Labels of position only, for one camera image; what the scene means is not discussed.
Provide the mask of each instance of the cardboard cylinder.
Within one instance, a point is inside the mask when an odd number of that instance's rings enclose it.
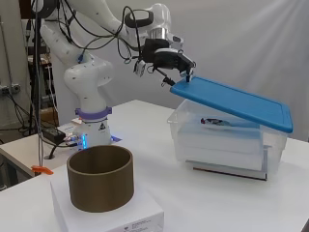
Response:
[[[70,200],[79,210],[102,213],[124,206],[134,194],[132,153],[118,146],[77,152],[67,163]]]

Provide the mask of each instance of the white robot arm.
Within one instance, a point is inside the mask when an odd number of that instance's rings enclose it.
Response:
[[[75,134],[80,139],[81,149],[111,141],[107,126],[111,109],[106,106],[98,87],[108,83],[114,73],[111,63],[90,54],[73,41],[68,25],[67,30],[63,26],[68,23],[65,11],[70,12],[70,19],[76,19],[75,12],[86,15],[108,31],[110,37],[120,38],[132,50],[138,51],[136,74],[142,75],[146,64],[151,64],[154,70],[165,75],[163,82],[167,84],[175,82],[161,69],[178,69],[189,82],[195,63],[183,54],[183,39],[171,34],[171,16],[165,5],[154,4],[148,9],[134,11],[125,7],[120,21],[111,13],[105,0],[37,1],[40,6],[35,13],[45,18],[42,37],[67,67],[64,79],[80,101],[77,111],[83,123]]]

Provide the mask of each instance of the white cloth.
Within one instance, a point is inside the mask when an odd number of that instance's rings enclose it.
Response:
[[[156,0],[111,0],[121,17],[125,5],[150,7]],[[308,0],[161,0],[172,15],[172,33],[184,38],[184,53],[197,63],[195,72],[249,92],[286,103],[295,123],[294,138],[307,140],[309,132],[309,1]],[[103,34],[90,20],[92,31]],[[89,35],[77,29],[86,43]],[[115,65],[115,79],[102,88],[110,105],[138,99],[176,108],[181,98],[160,87],[160,76],[132,73],[119,57],[116,44],[95,51]],[[177,71],[168,72],[178,80]],[[57,91],[58,99],[63,99]],[[73,117],[68,103],[59,101],[62,123]]]

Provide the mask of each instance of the plastic container lid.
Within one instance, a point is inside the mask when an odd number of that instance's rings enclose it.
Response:
[[[201,77],[182,80],[171,93],[269,128],[293,132],[290,108],[284,103],[244,92]]]

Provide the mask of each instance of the plastic storage bin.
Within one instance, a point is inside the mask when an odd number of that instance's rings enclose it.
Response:
[[[178,160],[217,166],[218,170],[232,167],[240,176],[246,176],[246,171],[261,172],[266,179],[276,173],[287,142],[282,131],[189,100],[174,111],[168,123]]]

